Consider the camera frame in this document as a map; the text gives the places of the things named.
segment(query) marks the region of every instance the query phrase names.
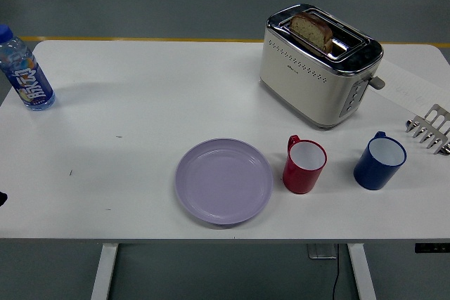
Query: plate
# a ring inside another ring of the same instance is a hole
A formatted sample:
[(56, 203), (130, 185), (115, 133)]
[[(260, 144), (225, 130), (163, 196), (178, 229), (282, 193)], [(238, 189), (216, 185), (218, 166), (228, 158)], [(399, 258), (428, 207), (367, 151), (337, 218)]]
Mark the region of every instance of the plate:
[(266, 158), (242, 141), (218, 138), (189, 150), (176, 168), (179, 201), (204, 221), (230, 225), (266, 206), (274, 178)]

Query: bread slice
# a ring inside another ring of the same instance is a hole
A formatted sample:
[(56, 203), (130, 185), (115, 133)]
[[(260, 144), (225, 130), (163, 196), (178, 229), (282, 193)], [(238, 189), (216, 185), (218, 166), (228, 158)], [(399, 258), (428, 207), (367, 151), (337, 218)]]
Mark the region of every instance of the bread slice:
[(290, 20), (290, 29), (323, 52), (331, 53), (333, 31), (324, 20), (316, 15), (302, 12), (293, 16)]

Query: paper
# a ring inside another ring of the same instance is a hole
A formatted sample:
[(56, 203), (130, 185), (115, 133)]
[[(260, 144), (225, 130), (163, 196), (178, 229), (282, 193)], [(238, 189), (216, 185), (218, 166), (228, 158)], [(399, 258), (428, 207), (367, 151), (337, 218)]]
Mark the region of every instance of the paper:
[(424, 117), (435, 103), (450, 111), (449, 91), (387, 60), (381, 61), (376, 76), (381, 78), (386, 86), (380, 90), (370, 86), (369, 88), (415, 115)]

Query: toaster vent holes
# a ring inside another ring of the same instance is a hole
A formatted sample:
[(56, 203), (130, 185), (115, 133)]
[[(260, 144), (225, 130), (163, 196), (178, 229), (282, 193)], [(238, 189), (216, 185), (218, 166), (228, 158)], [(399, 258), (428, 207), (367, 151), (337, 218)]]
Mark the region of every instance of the toaster vent holes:
[(318, 74), (315, 70), (312, 70), (310, 67), (307, 67), (300, 61), (298, 61), (296, 58), (294, 58), (292, 55), (290, 55), (287, 51), (285, 51), (283, 48), (280, 48), (280, 46), (276, 45), (272, 40), (269, 40), (269, 46), (272, 46), (272, 48), (276, 49), (282, 56), (285, 58), (288, 58), (290, 62), (292, 62), (294, 65), (298, 65), (299, 68), (306, 71), (308, 74), (310, 74), (313, 78), (318, 79), (319, 81), (322, 81), (323, 83), (326, 83), (326, 78), (322, 75)]

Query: bottle cap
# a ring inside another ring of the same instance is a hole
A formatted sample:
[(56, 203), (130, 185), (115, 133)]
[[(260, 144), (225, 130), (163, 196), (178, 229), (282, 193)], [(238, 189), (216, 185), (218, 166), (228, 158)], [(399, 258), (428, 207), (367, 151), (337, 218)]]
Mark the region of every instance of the bottle cap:
[(11, 40), (13, 36), (14, 34), (8, 25), (0, 25), (0, 44)]

